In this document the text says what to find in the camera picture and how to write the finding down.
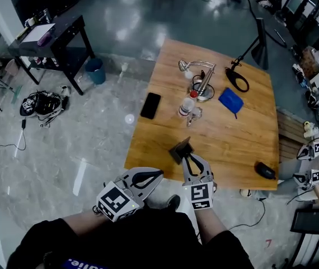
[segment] shelf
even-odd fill
[[[66,47],[64,50],[64,55],[64,60],[66,61],[65,66],[56,67],[51,58],[48,58],[46,64],[41,63],[38,65],[35,63],[35,61],[31,61],[30,68],[64,71],[64,67],[66,67],[66,72],[70,78],[73,78],[86,61],[88,57],[87,50],[83,47]]]

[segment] water bottle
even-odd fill
[[[178,109],[178,113],[181,117],[187,117],[188,114],[194,109],[197,97],[198,93],[196,91],[191,91],[189,96],[184,98],[180,108]]]

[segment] black sleeve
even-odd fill
[[[64,250],[77,242],[78,236],[63,219],[35,224],[11,254],[7,269],[32,269],[43,262],[44,254]]]
[[[254,269],[242,244],[230,231],[224,231],[211,239],[205,250],[217,258],[221,268]]]

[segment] marble floor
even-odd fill
[[[19,227],[27,230],[42,220],[90,209],[103,182],[125,172],[124,161],[148,85],[143,78],[127,74],[108,73],[106,82],[98,86],[84,75],[79,85],[85,94],[73,91],[68,109],[50,128],[40,128],[35,117],[27,119],[25,151],[0,148],[0,208]],[[20,141],[22,147],[22,99],[36,90],[52,91],[68,80],[62,73],[46,71],[36,86],[21,70],[10,84],[22,85],[22,89],[14,104],[10,92],[1,93],[0,144]],[[134,123],[125,122],[127,114],[135,116]],[[82,174],[81,186],[76,188],[75,181]],[[164,179],[151,194],[149,205],[160,208],[180,188],[180,182]],[[263,213],[261,202],[244,199],[220,184],[214,199],[214,210],[228,227],[254,224]],[[299,234],[289,230],[301,203],[286,206],[286,201],[264,201],[266,213],[258,225],[232,230],[255,268],[280,265],[294,253]]]
[[[255,0],[252,9],[265,20],[276,40],[277,30],[288,47],[267,37],[269,69],[276,105],[304,120],[315,122],[291,69],[294,44],[288,29]],[[236,58],[257,37],[248,1],[232,0],[80,0],[63,15],[83,15],[89,41],[96,52],[156,61],[166,38],[207,48]],[[251,54],[245,63],[258,67]]]

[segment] black shirt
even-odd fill
[[[201,245],[187,215],[139,210],[78,237],[63,219],[34,225],[7,268],[250,268],[248,255],[229,231]]]

